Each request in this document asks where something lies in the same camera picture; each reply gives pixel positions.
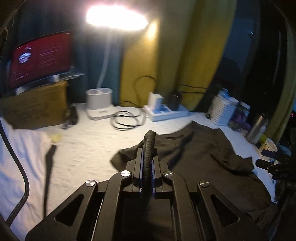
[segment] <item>white fabric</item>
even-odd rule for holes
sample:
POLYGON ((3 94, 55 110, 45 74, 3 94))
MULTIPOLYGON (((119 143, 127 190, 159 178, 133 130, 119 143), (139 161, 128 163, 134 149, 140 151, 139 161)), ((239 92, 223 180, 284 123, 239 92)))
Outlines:
MULTIPOLYGON (((41 131, 14 130, 2 117, 1 123, 29 180, 29 198, 10 227, 20 240, 25 240, 27 233, 43 219, 45 156, 51 140, 41 131)), ((6 220, 22 198, 25 183, 1 137, 0 151, 0 212, 6 220)))
MULTIPOLYGON (((117 107, 138 114, 139 110, 132 107, 117 107)), ((143 126, 129 131, 118 131, 110 125, 109 119, 90 120, 85 113, 85 104, 77 104, 78 124, 67 130, 60 126, 42 128, 49 134, 61 134, 62 139, 54 156, 54 164, 49 185, 48 213, 61 204, 69 195, 79 188, 86 180, 97 182, 108 180, 117 170, 110 159, 119 149, 129 148, 138 144, 147 131, 158 134, 169 134, 182 129, 191 121, 210 128, 220 128, 236 154, 243 158, 252 156, 255 166, 259 158, 256 149, 240 133, 232 131, 228 126, 217 126, 207 119, 204 113, 192 113, 190 116, 172 120, 151 122, 146 119, 143 126)), ((118 118, 125 124, 134 124, 131 118, 118 118)), ((274 200, 274 183, 266 170, 255 167, 255 174, 262 180, 274 200)))

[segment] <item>brown box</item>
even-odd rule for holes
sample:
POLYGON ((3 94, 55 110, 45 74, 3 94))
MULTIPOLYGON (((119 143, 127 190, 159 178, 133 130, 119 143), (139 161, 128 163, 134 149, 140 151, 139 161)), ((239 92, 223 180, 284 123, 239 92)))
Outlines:
POLYGON ((17 96, 0 99, 5 120, 15 129, 37 129, 63 122, 67 109, 67 81, 28 90, 17 96))

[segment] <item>table surface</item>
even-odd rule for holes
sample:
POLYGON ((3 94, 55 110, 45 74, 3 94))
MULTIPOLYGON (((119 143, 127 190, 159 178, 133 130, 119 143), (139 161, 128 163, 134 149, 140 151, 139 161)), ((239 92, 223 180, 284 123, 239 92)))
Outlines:
MULTIPOLYGON (((191 121, 216 129, 220 128, 231 142, 236 154, 242 158, 252 157, 253 164, 259 158, 256 147, 251 145, 240 133, 232 131, 228 126, 217 126, 205 117, 204 113, 191 113, 187 117, 152 122, 146 119, 143 126, 128 131, 115 130, 110 119, 90 120, 85 112, 85 104, 76 104, 78 123, 67 130, 61 125, 49 126, 40 130, 48 134, 61 134, 56 143, 54 164, 49 186, 48 213, 54 210, 86 180, 101 182, 109 179, 117 170, 110 159, 119 149, 137 145, 147 131, 157 134, 170 134, 182 129, 191 121)), ((133 107, 117 107, 138 114, 139 109, 133 107)), ((118 118, 125 124, 132 124, 132 118, 118 118)), ((266 170, 255 167, 253 171, 264 183, 274 200, 274 182, 266 170)))

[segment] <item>stack of white containers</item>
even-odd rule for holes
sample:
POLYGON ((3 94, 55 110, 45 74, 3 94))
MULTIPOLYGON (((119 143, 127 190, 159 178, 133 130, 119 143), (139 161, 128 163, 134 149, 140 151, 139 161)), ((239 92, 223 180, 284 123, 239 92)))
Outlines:
POLYGON ((215 96, 209 112, 211 120, 218 126, 226 126, 237 108, 238 102, 233 97, 215 96))

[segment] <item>silver screw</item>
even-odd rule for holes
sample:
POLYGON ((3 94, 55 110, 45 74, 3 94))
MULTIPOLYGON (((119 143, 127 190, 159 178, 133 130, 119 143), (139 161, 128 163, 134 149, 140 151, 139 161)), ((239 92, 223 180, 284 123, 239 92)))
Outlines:
POLYGON ((87 187, 92 187, 95 184, 96 184, 96 182, 94 180, 88 180, 88 181, 85 182, 85 185, 87 187))
POLYGON ((163 174, 164 174, 166 177, 171 177, 171 176, 174 175, 174 173, 173 173, 172 171, 165 171, 163 174))
POLYGON ((124 170, 124 171, 121 172, 121 175, 122 175, 123 177, 128 177, 130 174, 131 174, 131 173, 130 173, 128 170, 124 170))
POLYGON ((200 185, 204 188, 207 188, 210 185, 210 183, 206 180, 201 180, 200 185))

